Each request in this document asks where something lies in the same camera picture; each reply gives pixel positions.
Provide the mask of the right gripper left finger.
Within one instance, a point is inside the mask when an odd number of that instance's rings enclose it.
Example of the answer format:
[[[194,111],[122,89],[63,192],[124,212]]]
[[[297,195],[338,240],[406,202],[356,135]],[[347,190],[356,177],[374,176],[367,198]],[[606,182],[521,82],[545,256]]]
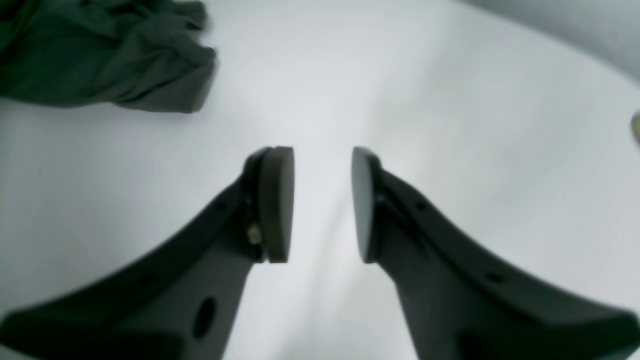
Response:
[[[37,360],[221,360],[255,264],[285,264],[295,157],[252,153],[240,177],[154,251],[89,287],[10,312],[1,344]]]

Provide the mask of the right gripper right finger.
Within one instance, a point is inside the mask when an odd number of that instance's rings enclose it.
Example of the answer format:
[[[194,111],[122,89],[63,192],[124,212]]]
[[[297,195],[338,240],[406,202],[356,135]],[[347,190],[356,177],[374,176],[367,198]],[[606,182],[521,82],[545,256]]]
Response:
[[[358,250],[393,282],[420,360],[626,360],[630,310],[518,269],[455,226],[363,146],[351,157]]]

